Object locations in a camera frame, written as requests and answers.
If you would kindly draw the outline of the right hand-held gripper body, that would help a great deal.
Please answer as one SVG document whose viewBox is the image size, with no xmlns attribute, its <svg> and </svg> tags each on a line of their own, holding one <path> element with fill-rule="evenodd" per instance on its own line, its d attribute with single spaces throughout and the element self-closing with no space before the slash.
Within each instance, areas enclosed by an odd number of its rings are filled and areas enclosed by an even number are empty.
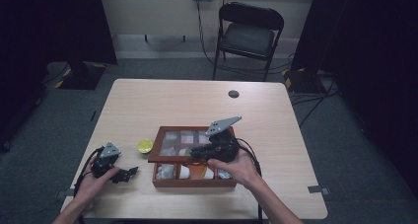
<svg viewBox="0 0 418 224">
<path fill-rule="evenodd" d="M 232 132 L 232 125 L 241 120 L 240 115 L 213 121 L 206 131 L 210 144 L 206 146 L 206 160 L 217 159 L 232 162 L 240 150 L 240 144 Z"/>
</svg>

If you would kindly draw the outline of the person's left hand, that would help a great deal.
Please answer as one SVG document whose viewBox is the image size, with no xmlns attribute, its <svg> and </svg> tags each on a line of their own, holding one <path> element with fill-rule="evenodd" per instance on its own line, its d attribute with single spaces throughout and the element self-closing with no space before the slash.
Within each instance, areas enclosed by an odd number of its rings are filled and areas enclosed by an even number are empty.
<svg viewBox="0 0 418 224">
<path fill-rule="evenodd" d="M 104 175 L 99 178 L 96 178 L 91 171 L 87 169 L 83 175 L 82 182 L 78 188 L 73 201 L 80 205 L 82 208 L 85 208 L 90 204 L 96 195 L 98 195 L 101 190 L 105 187 L 108 181 L 118 173 L 119 169 L 114 167 L 108 170 Z"/>
</svg>

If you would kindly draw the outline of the black curtain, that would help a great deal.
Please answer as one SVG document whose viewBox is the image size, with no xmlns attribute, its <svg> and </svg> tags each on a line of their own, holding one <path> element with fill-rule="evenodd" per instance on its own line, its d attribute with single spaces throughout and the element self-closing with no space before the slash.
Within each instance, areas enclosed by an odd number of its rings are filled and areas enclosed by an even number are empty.
<svg viewBox="0 0 418 224">
<path fill-rule="evenodd" d="M 292 67 L 336 74 L 418 198 L 418 0 L 313 0 Z"/>
<path fill-rule="evenodd" d="M 35 106 L 51 62 L 117 62 L 102 0 L 0 0 L 0 152 Z"/>
</svg>

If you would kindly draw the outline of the black stand base striped tape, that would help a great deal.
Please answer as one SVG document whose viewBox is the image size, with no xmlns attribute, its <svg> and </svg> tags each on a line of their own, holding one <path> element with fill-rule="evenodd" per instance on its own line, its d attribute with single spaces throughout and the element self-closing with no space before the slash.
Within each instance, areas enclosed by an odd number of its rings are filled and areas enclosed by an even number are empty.
<svg viewBox="0 0 418 224">
<path fill-rule="evenodd" d="M 306 71 L 286 69 L 282 72 L 285 86 L 291 93 L 298 94 L 324 94 L 326 92 L 319 76 Z"/>
<path fill-rule="evenodd" d="M 61 90 L 95 90 L 105 70 L 105 65 L 94 62 L 85 62 L 80 70 L 66 61 L 52 62 L 42 84 Z"/>
</svg>

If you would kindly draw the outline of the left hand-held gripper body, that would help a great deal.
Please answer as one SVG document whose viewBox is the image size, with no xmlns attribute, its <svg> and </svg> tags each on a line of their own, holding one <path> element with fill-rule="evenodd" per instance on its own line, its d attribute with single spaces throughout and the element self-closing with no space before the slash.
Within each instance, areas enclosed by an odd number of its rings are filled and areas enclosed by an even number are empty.
<svg viewBox="0 0 418 224">
<path fill-rule="evenodd" d="M 121 151 L 112 142 L 108 142 L 106 146 L 102 147 L 91 168 L 94 176 L 99 178 L 110 170 L 120 153 Z"/>
</svg>

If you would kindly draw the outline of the person's right hand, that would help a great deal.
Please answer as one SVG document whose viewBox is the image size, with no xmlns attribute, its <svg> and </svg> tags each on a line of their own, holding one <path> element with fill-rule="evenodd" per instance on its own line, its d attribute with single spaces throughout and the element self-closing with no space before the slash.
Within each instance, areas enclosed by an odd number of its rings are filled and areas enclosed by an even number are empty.
<svg viewBox="0 0 418 224">
<path fill-rule="evenodd" d="M 232 162 L 226 163 L 217 159 L 209 159 L 208 164 L 227 171 L 239 184 L 249 190 L 261 189 L 266 186 L 265 181 L 256 171 L 250 156 L 243 150 Z"/>
</svg>

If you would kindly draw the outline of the grey tape strip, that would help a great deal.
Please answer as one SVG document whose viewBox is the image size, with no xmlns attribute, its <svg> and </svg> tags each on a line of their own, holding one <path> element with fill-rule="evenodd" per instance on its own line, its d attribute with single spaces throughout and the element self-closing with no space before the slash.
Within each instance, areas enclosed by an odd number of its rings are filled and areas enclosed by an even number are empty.
<svg viewBox="0 0 418 224">
<path fill-rule="evenodd" d="M 321 193 L 322 195 L 329 195 L 330 190 L 327 187 L 321 187 L 321 186 L 310 186 L 308 187 L 309 193 Z"/>
<path fill-rule="evenodd" d="M 58 199 L 65 199 L 67 196 L 73 196 L 75 190 L 73 188 L 67 188 L 65 190 L 60 190 L 55 197 Z"/>
</svg>

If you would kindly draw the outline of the black folding chair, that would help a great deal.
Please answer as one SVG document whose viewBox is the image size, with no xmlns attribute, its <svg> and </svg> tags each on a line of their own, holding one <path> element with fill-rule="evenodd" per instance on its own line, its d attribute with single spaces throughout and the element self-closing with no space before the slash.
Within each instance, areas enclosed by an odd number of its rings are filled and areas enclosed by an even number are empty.
<svg viewBox="0 0 418 224">
<path fill-rule="evenodd" d="M 282 15 L 271 8 L 240 2 L 224 4 L 218 15 L 219 29 L 212 79 L 216 78 L 220 53 L 230 53 L 264 61 L 263 80 L 266 80 L 284 29 Z"/>
</svg>

